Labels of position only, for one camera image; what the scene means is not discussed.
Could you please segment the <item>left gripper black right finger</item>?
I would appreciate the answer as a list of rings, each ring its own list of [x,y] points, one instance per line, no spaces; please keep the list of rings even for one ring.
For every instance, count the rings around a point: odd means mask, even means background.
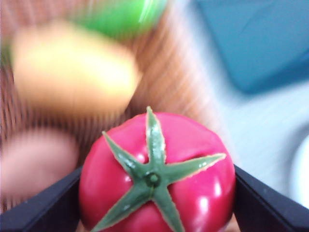
[[[235,217],[242,232],[307,232],[309,210],[235,166]]]

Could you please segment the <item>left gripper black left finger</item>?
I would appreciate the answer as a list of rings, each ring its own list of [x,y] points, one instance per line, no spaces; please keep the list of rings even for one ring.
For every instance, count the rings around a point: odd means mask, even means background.
[[[82,167],[0,216],[2,232],[74,232]]]

